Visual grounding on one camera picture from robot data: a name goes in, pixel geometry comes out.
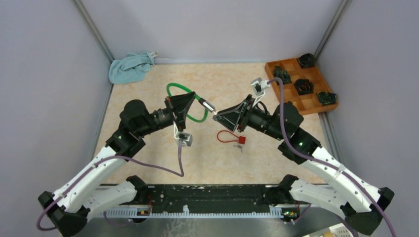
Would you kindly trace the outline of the green cable lock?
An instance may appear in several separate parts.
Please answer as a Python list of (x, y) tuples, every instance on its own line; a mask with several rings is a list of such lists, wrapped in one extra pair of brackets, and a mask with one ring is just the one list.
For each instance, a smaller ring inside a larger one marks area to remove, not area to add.
[[(168, 83), (166, 85), (166, 92), (167, 92), (168, 96), (172, 96), (172, 93), (170, 91), (170, 89), (172, 87), (179, 88), (179, 89), (181, 89), (181, 90), (183, 90), (185, 92), (188, 92), (188, 93), (192, 92), (191, 89), (189, 89), (189, 88), (187, 88), (187, 87), (185, 87), (185, 86), (183, 86), (181, 84), (178, 84), (178, 83), (175, 83), (175, 82), (171, 82), (171, 83)], [(208, 100), (204, 99), (203, 97), (201, 97), (201, 96), (199, 96), (199, 95), (196, 94), (195, 95), (195, 98), (204, 107), (204, 109), (205, 109), (204, 115), (203, 115), (203, 117), (201, 119), (194, 118), (194, 117), (192, 117), (189, 114), (187, 114), (186, 116), (187, 116), (187, 118), (189, 118), (193, 122), (203, 123), (208, 118), (209, 113), (213, 113), (213, 111), (217, 111), (217, 109), (216, 109), (216, 107), (214, 105), (212, 105)]]

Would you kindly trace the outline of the red cable padlock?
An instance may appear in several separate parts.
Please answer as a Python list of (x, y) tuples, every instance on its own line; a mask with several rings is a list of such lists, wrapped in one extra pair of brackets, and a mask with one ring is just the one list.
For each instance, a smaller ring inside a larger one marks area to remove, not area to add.
[(229, 130), (221, 130), (217, 133), (216, 138), (221, 143), (235, 143), (244, 145), (246, 143), (246, 137), (237, 135)]

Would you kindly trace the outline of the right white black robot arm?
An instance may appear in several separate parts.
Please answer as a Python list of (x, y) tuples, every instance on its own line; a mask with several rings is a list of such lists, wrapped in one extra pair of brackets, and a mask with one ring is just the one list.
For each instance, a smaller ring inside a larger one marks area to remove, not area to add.
[(240, 104), (221, 110), (213, 120), (228, 130), (242, 132), (253, 128), (269, 137), (280, 140), (278, 149), (287, 159), (321, 177), (327, 188), (287, 175), (267, 194), (275, 203), (302, 201), (321, 207), (342, 218), (352, 229), (371, 235), (382, 221), (388, 218), (384, 210), (391, 203), (394, 192), (377, 188), (346, 168), (310, 133), (300, 127), (303, 116), (291, 102), (278, 105), (273, 114), (256, 106), (248, 96)]

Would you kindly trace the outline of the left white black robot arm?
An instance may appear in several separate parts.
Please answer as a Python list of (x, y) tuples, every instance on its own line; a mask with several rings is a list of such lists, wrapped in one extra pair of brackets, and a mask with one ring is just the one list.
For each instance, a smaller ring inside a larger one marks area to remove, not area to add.
[(195, 98), (195, 92), (168, 96), (165, 107), (152, 113), (141, 100), (127, 102), (120, 113), (118, 129), (96, 157), (61, 188), (39, 196), (42, 216), (47, 216), (62, 236), (72, 237), (97, 214), (114, 206), (129, 202), (148, 204), (148, 185), (136, 175), (101, 193), (95, 190), (110, 174), (134, 162), (134, 156), (145, 146), (146, 135), (172, 126), (178, 145), (189, 144), (190, 136), (184, 129)]

